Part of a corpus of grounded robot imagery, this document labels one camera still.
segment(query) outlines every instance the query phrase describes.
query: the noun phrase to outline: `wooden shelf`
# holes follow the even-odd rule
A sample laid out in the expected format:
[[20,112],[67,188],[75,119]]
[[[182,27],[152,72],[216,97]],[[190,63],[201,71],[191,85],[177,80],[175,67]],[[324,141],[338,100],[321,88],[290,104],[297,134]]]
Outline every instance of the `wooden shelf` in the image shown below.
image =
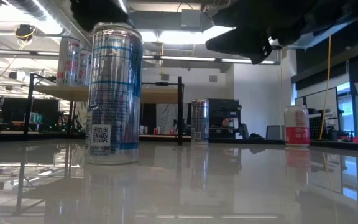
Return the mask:
[[87,102],[89,88],[85,86],[34,86],[34,91],[77,102]]
[[[85,86],[34,86],[34,91],[77,102],[87,102],[89,88]],[[143,88],[142,103],[178,103],[178,90],[168,88]]]

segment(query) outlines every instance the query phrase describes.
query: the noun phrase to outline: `white tabletop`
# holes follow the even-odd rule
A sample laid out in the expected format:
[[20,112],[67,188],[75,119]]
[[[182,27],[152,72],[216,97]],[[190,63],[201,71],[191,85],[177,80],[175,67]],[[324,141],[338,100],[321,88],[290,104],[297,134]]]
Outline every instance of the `white tabletop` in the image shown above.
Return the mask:
[[356,151],[142,142],[97,166],[84,143],[0,142],[0,223],[358,223]]

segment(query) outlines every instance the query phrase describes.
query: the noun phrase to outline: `red and white can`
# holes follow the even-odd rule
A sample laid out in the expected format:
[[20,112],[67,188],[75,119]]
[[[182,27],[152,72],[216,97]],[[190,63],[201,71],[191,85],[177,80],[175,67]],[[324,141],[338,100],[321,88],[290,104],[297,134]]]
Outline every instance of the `red and white can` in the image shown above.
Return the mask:
[[80,41],[72,37],[62,37],[59,48],[59,62],[56,86],[78,86],[80,64]]
[[285,144],[309,146],[309,112],[306,106],[287,106],[284,114]]
[[81,50],[80,71],[78,72],[79,86],[89,86],[90,85],[91,58],[92,58],[92,53],[90,50]]

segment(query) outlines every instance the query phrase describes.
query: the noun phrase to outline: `qr code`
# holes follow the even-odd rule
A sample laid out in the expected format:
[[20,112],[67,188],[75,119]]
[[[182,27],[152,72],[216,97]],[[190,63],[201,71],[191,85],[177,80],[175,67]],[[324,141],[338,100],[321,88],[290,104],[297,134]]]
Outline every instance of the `qr code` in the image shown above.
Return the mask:
[[94,124],[92,125],[91,145],[110,146],[111,125]]
[[195,132],[194,139],[201,139],[201,132]]

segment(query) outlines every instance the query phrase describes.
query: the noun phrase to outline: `aluminum can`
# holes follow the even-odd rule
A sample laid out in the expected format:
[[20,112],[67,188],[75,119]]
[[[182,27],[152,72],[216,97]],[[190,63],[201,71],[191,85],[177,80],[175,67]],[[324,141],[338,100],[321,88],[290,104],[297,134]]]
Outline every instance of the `aluminum can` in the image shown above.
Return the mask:
[[125,164],[138,159],[143,41],[125,24],[94,30],[87,161]]
[[292,146],[309,146],[309,112],[305,105],[287,106],[284,114],[285,144]]
[[62,37],[59,48],[56,86],[78,86],[80,50],[79,40],[72,37]]
[[196,99],[191,102],[191,143],[208,144],[209,101]]
[[91,75],[91,58],[90,50],[81,50],[80,53],[80,71],[78,72],[78,85],[89,86]]

